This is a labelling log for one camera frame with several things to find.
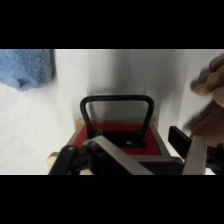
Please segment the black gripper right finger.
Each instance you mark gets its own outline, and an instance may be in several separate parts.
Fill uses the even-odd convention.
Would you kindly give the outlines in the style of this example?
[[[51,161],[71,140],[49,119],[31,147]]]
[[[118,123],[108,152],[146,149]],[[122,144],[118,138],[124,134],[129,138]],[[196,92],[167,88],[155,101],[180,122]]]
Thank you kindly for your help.
[[[210,169],[216,175],[224,175],[224,145],[210,147],[200,136],[188,137],[176,126],[171,126],[168,142],[184,160],[183,175],[203,175]]]

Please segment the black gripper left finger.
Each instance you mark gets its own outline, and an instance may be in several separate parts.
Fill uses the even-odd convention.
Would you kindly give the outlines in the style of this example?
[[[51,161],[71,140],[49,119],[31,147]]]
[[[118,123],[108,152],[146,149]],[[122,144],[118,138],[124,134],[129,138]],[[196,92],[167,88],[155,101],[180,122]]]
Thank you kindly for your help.
[[[86,140],[80,148],[63,147],[49,174],[80,175],[84,170],[93,175],[153,175],[103,136]]]

